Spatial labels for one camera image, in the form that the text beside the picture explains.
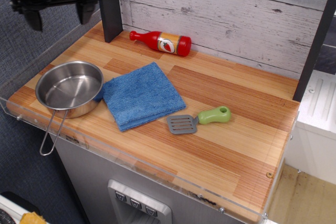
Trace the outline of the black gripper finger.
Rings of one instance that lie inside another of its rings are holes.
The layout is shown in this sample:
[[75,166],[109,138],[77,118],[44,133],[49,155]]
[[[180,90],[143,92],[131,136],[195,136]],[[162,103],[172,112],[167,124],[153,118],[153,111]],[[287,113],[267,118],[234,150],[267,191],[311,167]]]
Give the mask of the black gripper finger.
[[82,25],[89,22],[96,6],[96,1],[78,1],[76,2],[76,10],[79,21]]
[[23,9],[23,15],[29,26],[35,31],[42,31],[43,25],[38,10]]

